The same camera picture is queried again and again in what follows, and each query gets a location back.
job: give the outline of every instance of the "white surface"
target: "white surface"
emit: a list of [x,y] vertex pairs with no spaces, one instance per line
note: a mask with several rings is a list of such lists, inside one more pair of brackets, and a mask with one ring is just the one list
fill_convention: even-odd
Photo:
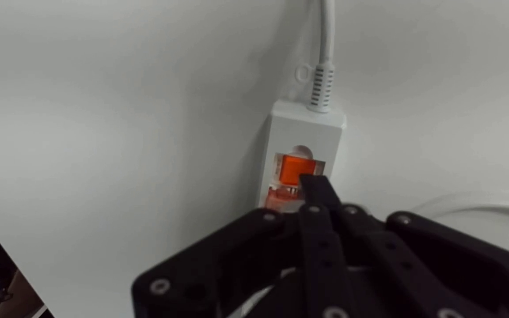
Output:
[[[0,3],[0,239],[59,318],[131,317],[138,273],[255,202],[260,130],[306,91],[317,17],[313,0]],[[342,197],[382,215],[509,192],[509,3],[338,17]]]
[[509,250],[509,193],[458,193],[414,211]]
[[333,177],[331,172],[336,165],[345,128],[347,117],[338,109],[329,114],[315,114],[306,105],[276,101],[269,119],[259,204],[266,204],[269,186],[276,181],[276,158],[294,154],[297,147],[310,149],[315,162],[326,163],[324,176]]

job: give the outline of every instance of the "power cord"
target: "power cord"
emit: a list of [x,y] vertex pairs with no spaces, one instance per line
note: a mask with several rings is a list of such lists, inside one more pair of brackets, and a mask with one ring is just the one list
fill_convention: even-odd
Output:
[[335,64],[333,64],[335,34],[336,34],[335,0],[320,0],[320,11],[322,11],[320,63],[317,66],[313,79],[310,110],[317,114],[328,114],[335,86]]

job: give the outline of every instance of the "screw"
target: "screw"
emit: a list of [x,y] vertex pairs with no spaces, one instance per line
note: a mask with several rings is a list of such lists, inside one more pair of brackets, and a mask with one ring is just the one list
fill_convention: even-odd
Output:
[[354,207],[345,207],[345,213],[350,216],[358,216],[358,209],[354,209]]
[[439,318],[465,318],[464,315],[460,315],[458,312],[451,310],[451,308],[442,308],[437,313]]
[[405,215],[398,216],[398,222],[400,222],[402,225],[411,225],[411,223],[412,223],[412,220],[411,220],[409,216],[405,216]]
[[165,296],[165,294],[168,294],[168,291],[170,291],[170,282],[168,280],[156,280],[151,285],[151,294],[153,296]]
[[276,216],[274,215],[266,215],[264,220],[273,223],[273,222],[276,222]]
[[350,318],[349,313],[343,308],[328,308],[324,312],[324,318]]
[[310,213],[319,215],[319,213],[322,213],[322,209],[317,207],[317,206],[312,206],[312,207],[310,207]]

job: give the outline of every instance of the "orange switch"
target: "orange switch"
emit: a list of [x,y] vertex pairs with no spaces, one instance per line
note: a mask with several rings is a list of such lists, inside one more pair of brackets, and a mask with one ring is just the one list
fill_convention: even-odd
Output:
[[299,186],[301,176],[319,176],[322,165],[319,162],[297,156],[282,156],[280,183],[287,186]]

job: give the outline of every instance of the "electrical socket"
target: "electrical socket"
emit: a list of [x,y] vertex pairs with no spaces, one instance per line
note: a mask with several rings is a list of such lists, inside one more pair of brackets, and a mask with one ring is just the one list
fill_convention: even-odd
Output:
[[315,114],[301,103],[276,101],[271,112],[259,204],[267,206],[269,192],[282,176],[283,156],[310,158],[322,165],[319,174],[331,177],[345,130],[347,117],[338,109],[331,109],[329,114]]

